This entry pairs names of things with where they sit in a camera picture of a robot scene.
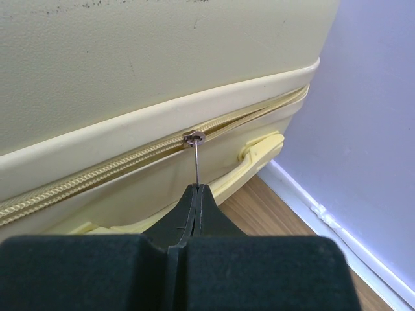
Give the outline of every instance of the brown wood floor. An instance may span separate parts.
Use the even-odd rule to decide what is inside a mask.
[[[257,176],[220,209],[248,235],[315,235]],[[360,277],[353,271],[351,274],[364,311],[391,310]]]

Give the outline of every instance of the metal zipper pull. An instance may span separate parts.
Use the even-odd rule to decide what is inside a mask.
[[[184,135],[184,145],[195,148],[195,166],[196,166],[196,186],[200,186],[200,175],[199,175],[199,154],[198,145],[203,144],[206,140],[206,135],[202,132],[194,131]]]

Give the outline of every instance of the cream plastic handle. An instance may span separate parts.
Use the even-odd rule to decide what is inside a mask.
[[[269,161],[276,157],[283,148],[283,142],[284,136],[278,132],[248,142],[239,154],[239,159],[242,160],[241,164],[231,172],[209,184],[216,204],[222,204],[224,200],[234,194]],[[164,217],[176,204],[177,202],[174,202],[150,218],[135,224],[111,227],[109,229],[95,226],[95,229],[89,231],[88,234],[142,233]],[[71,233],[82,234],[79,230],[72,231]]]
[[[209,185],[216,204],[222,204],[276,157],[283,148],[283,142],[284,136],[282,134],[273,133],[247,143],[240,153],[243,157],[242,163]]]

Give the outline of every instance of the zipper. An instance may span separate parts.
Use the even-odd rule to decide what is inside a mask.
[[[47,186],[9,199],[0,204],[0,227],[189,147],[188,134],[186,134],[188,132],[199,132],[203,134],[204,141],[208,142],[238,126],[303,99],[308,89],[307,85],[273,100],[204,122],[192,127],[191,131],[185,131],[184,134],[177,133],[160,139]]]

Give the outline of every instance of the zipper teeth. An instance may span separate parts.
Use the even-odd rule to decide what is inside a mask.
[[[254,110],[252,107],[247,107],[235,111],[214,121],[207,121],[192,128],[200,132],[206,132],[214,129],[222,124],[226,124],[236,120],[231,124],[225,125],[223,128],[210,133],[206,137],[206,141],[210,141],[230,130],[236,128],[244,123],[247,123],[253,119],[257,119],[271,111],[278,109],[282,106],[290,104],[293,100],[299,100],[300,97],[304,97],[308,92],[308,86],[301,89],[297,89],[288,95],[283,95],[280,98],[273,99],[274,104],[270,104],[269,101],[255,105]],[[10,222],[14,222],[27,215],[35,213],[41,209],[44,209],[50,205],[58,203],[70,196],[82,192],[84,189],[93,186],[100,181],[113,176],[116,173],[122,172],[146,159],[154,157],[163,152],[169,151],[173,148],[178,148],[183,145],[183,135],[174,135],[168,139],[162,140],[156,144],[150,145],[146,148],[141,148],[135,152],[131,152],[127,155],[121,155],[117,159],[110,161],[107,164],[100,165],[95,168],[91,168],[86,172],[81,172],[76,176],[69,178],[69,180],[63,180],[58,185],[54,184],[47,188],[44,188],[40,193],[33,193],[31,195],[25,195],[23,198],[17,197],[2,204],[5,208],[0,210],[0,227]]]

